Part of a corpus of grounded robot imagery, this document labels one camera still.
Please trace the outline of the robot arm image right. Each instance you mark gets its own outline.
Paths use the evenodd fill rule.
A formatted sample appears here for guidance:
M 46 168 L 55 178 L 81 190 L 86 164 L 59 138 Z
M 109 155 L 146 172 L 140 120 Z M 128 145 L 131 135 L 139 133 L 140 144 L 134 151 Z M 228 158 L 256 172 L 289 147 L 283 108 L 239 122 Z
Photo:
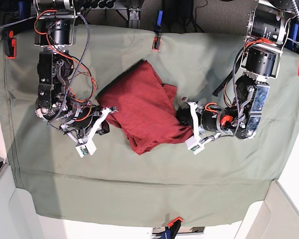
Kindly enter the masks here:
M 188 149 L 204 149 L 220 137 L 251 139 L 262 117 L 270 86 L 275 79 L 289 33 L 289 21 L 299 10 L 299 0 L 259 0 L 251 10 L 244 46 L 239 50 L 232 72 L 213 92 L 223 94 L 225 106 L 191 102 L 179 109 L 177 119 L 193 129 L 186 140 Z

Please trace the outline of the robot arm image left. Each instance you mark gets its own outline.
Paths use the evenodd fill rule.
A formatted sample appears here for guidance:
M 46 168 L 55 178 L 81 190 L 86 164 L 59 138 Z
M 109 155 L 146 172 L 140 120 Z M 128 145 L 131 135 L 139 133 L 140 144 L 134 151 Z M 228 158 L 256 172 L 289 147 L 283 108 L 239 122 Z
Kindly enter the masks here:
M 36 115 L 57 131 L 82 142 L 84 137 L 109 133 L 109 124 L 101 119 L 102 107 L 92 103 L 97 82 L 83 57 L 72 56 L 66 49 L 74 43 L 74 26 L 82 13 L 93 7 L 92 0 L 35 0 L 35 45 L 42 47 Z M 79 99 L 71 89 L 74 79 L 84 76 L 91 81 L 91 93 Z

